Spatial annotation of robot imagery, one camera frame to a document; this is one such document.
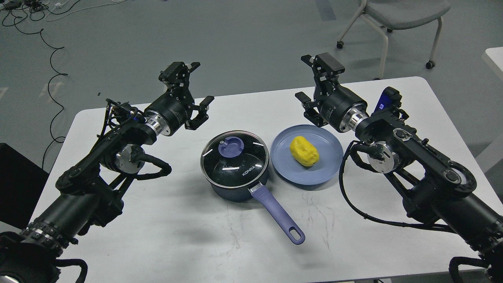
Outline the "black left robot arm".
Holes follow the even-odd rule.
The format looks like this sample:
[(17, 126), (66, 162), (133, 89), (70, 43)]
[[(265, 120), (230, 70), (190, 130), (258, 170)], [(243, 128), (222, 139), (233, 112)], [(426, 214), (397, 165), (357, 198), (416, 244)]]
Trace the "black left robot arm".
[(20, 233), (1, 233), (2, 283), (55, 283), (61, 269), (78, 266), (78, 283), (86, 280), (82, 259), (61, 259), (76, 236), (93, 225), (104, 227), (121, 215), (122, 197), (135, 180), (171, 173), (169, 163), (147, 154), (158, 136), (172, 136), (180, 127), (196, 130), (208, 120), (207, 96), (199, 105), (189, 90), (190, 74), (200, 66), (173, 62), (160, 72), (166, 91), (144, 110), (129, 103), (106, 101), (101, 133), (90, 152), (56, 181), (60, 196)]

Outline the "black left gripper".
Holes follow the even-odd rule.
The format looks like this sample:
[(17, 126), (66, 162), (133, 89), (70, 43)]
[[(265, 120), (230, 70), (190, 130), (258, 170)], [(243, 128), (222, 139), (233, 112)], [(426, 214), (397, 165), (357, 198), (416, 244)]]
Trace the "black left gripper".
[(187, 66), (184, 62), (173, 62), (160, 72), (158, 80), (164, 83), (166, 90), (144, 111), (146, 124), (157, 135), (172, 136), (181, 126), (187, 130), (196, 130), (205, 123), (209, 116), (209, 104), (214, 96), (206, 96), (196, 105), (189, 90), (190, 74), (200, 66), (200, 62), (192, 62)]

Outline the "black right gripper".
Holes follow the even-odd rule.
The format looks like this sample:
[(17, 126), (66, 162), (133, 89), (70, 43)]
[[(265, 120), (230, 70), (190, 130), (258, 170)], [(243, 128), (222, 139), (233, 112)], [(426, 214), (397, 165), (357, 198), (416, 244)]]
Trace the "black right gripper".
[(301, 61), (313, 71), (316, 83), (313, 95), (319, 99), (312, 101), (304, 92), (295, 93), (304, 108), (304, 117), (319, 128), (329, 124), (340, 133), (356, 130), (358, 124), (369, 117), (367, 102), (339, 85), (338, 76), (345, 72), (345, 66), (329, 53), (307, 54), (301, 56)]

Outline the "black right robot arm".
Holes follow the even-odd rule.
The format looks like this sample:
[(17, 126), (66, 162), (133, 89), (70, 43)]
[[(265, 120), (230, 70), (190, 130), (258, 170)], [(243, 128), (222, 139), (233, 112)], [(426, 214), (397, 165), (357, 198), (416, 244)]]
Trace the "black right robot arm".
[[(363, 218), (395, 227), (456, 233), (478, 258), (453, 257), (449, 274), (455, 283), (463, 282), (460, 265), (485, 269), (493, 283), (502, 282), (502, 216), (474, 195), (477, 182), (467, 168), (451, 160), (420, 139), (417, 130), (405, 124), (409, 115), (401, 108), (401, 94), (386, 87), (372, 114), (367, 102), (338, 77), (345, 68), (329, 53), (301, 57), (316, 83), (313, 99), (304, 92), (295, 97), (302, 103), (304, 116), (317, 127), (330, 125), (340, 133), (354, 131), (343, 155), (338, 173), (341, 193), (347, 204)], [(347, 197), (343, 173), (347, 158), (360, 168), (383, 174), (402, 197), (402, 205), (417, 223), (381, 220), (359, 210)]]

